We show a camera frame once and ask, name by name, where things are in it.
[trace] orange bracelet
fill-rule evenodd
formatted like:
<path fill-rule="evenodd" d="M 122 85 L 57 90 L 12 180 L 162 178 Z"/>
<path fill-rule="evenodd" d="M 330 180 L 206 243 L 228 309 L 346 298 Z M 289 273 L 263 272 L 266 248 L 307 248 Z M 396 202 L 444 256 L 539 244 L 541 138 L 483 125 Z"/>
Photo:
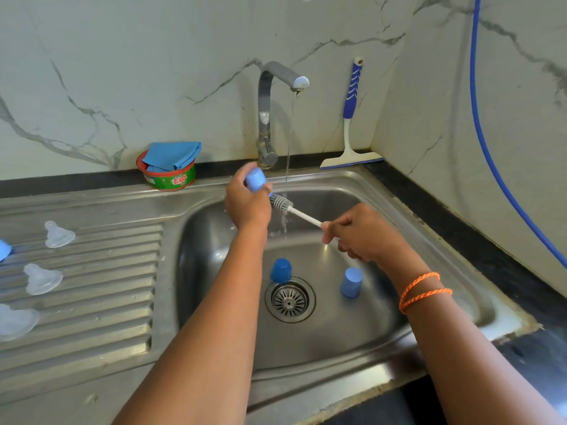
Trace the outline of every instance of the orange bracelet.
<path fill-rule="evenodd" d="M 412 288 L 415 285 L 420 283 L 423 279 L 427 279 L 428 277 L 431 277 L 431 276 L 435 276 L 435 277 L 437 277 L 437 279 L 441 280 L 439 273 L 436 273 L 434 271 L 431 271 L 429 273 L 425 273 L 422 276 L 419 276 L 417 279 L 415 279 L 412 283 L 410 283 L 409 286 L 405 289 L 404 293 L 401 294 L 400 304 L 398 305 L 398 307 L 403 314 L 405 314 L 405 309 L 406 309 L 407 306 L 409 306 L 409 305 L 413 304 L 414 302 L 419 301 L 423 298 L 427 298 L 431 295 L 435 295 L 436 293 L 448 293 L 450 295 L 453 295 L 453 291 L 450 290 L 449 288 L 441 288 L 441 289 L 435 289 L 435 290 L 432 290 L 432 291 L 429 291 L 429 292 L 426 292 L 426 293 L 419 294 L 409 301 L 405 300 L 409 291 L 411 291 Z"/>

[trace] sink drain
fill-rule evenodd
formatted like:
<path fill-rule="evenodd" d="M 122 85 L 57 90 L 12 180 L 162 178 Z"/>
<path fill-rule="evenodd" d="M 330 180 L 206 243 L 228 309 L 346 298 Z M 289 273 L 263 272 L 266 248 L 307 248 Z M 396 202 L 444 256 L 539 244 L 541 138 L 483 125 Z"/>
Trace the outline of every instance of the sink drain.
<path fill-rule="evenodd" d="M 295 323 L 307 319 L 315 309 L 315 292 L 297 276 L 282 285 L 272 283 L 265 294 L 266 306 L 276 319 Z"/>

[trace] faucet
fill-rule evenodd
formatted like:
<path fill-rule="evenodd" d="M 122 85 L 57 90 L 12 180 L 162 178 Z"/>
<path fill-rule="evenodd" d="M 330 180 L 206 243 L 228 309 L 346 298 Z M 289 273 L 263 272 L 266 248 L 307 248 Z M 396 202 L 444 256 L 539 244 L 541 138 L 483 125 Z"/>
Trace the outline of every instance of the faucet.
<path fill-rule="evenodd" d="M 270 142 L 270 92 L 274 76 L 284 82 L 292 92 L 309 88 L 309 80 L 295 71 L 276 62 L 270 61 L 261 67 L 258 81 L 258 165 L 262 169 L 271 168 L 278 160 L 278 155 Z"/>

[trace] white brush handle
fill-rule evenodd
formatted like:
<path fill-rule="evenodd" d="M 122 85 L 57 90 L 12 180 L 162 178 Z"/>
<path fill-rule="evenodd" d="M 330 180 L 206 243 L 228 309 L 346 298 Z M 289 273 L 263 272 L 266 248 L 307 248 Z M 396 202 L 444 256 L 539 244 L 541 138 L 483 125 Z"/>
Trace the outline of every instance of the white brush handle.
<path fill-rule="evenodd" d="M 287 211 L 289 213 L 293 213 L 294 215 L 299 216 L 301 219 L 306 220 L 307 222 L 311 222 L 313 225 L 318 226 L 319 228 L 321 228 L 321 221 L 316 220 L 315 218 L 310 217 L 309 215 L 306 215 L 303 212 L 300 212 L 299 210 L 297 210 L 296 208 L 293 208 L 292 206 L 287 207 Z"/>

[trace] faucet handle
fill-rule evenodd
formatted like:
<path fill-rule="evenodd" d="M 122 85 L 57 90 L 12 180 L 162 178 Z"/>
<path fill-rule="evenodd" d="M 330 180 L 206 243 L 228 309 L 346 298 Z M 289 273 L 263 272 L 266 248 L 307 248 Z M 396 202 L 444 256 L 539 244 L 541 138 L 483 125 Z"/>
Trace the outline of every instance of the faucet handle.
<path fill-rule="evenodd" d="M 260 136 L 256 140 L 256 147 L 258 148 L 258 165 L 271 167 L 278 160 L 278 154 L 270 143 L 270 137 Z"/>

